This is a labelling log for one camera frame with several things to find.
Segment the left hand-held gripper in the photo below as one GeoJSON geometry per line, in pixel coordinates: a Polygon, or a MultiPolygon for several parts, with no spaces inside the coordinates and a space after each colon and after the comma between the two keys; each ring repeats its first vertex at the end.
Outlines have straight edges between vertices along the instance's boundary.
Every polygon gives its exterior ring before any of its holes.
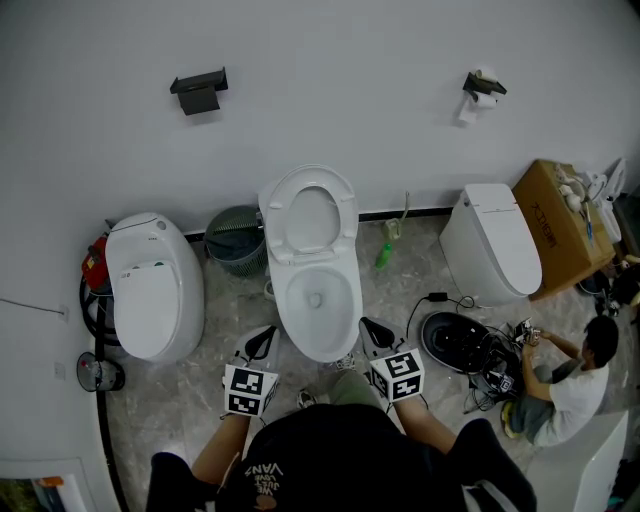
{"type": "Polygon", "coordinates": [[[280,329],[261,326],[241,336],[222,378],[225,411],[261,417],[279,385],[280,329]]]}

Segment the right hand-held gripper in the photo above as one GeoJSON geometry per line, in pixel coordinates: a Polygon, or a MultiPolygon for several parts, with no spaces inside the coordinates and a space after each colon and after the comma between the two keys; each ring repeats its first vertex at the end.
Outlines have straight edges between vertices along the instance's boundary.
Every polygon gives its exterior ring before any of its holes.
{"type": "Polygon", "coordinates": [[[381,318],[362,317],[359,332],[370,360],[371,384],[380,395],[390,403],[421,395],[425,378],[422,358],[417,348],[401,352],[406,349],[402,329],[381,318]]]}

